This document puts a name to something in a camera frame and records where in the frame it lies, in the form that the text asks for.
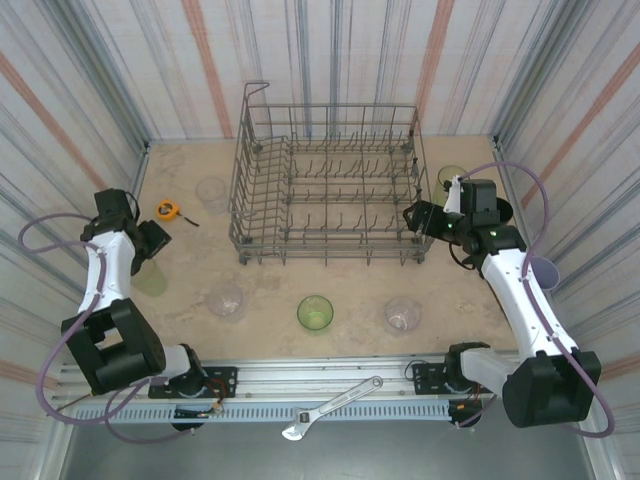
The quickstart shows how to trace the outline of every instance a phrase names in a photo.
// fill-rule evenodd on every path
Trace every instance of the clear plastic cup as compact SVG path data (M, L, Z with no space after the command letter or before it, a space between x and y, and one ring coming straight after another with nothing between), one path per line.
M467 171L457 165L442 167L438 172L438 181L436 182L431 201L436 205L444 207L444 204L447 203L447 198L449 198L449 193L444 189L444 182L451 180L455 175L461 176L465 173L467 173Z
M244 317L244 295L240 287L232 283L214 285L205 303L211 313L226 322L237 322Z
M227 185L219 177L207 177L196 186L196 196L211 215L227 211Z
M298 321L307 330L322 330L333 320L331 302L320 295L305 298L298 305Z
M422 305L409 297L395 297L387 303L387 322L396 330L413 330L420 324Z

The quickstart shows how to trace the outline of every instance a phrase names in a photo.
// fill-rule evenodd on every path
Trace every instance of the green plastic cup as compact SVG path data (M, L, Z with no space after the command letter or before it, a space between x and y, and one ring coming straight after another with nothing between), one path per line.
M333 320L331 302L320 295L311 295L298 305L298 321L307 330L322 330Z

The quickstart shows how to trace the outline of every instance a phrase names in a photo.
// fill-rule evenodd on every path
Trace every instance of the wrench handle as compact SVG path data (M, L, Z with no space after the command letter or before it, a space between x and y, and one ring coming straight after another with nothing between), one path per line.
M318 408L318 413L320 415L326 415L328 413L333 412L347 403L354 402L361 397L364 397L368 393L371 393L382 386L382 378L380 377L371 377L368 380L365 380L360 385L353 387L351 390L344 392L341 395L338 395L333 400L329 400L324 405Z

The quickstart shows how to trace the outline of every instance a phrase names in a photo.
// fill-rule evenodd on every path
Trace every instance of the beige countertop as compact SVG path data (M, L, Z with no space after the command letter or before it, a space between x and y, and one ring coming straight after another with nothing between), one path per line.
M493 161L485 137L425 138L432 178L440 167L467 170ZM162 223L173 240L156 257L168 281L167 290L152 297L134 289L132 297L163 343L187 343L202 360L388 355L446 351L464 341L484 341L496 349L514 349L515 340L488 284L449 257L447 245L436 242L422 265L398 260L292 259L286 266L265 259L243 266L228 238L228 214L206 213L195 186L209 175L231 180L235 144L157 145L151 152L140 206L142 219L155 218L165 197L200 228L181 218ZM497 171L482 178L501 185ZM244 318L221 321L204 303L217 282L237 284L245 296ZM333 304L333 322L309 332L296 318L300 301L323 295ZM422 321L413 331L397 333L387 325L384 310L395 296L422 304Z

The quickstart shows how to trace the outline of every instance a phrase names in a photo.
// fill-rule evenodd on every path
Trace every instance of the green cup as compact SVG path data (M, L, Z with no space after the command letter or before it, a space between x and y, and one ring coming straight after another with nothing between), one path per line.
M298 305L298 321L307 330L322 330L333 320L331 302L320 295L305 298Z
M144 261L140 271L131 277L131 285L145 295L159 297L167 290L169 282L158 263L151 259Z

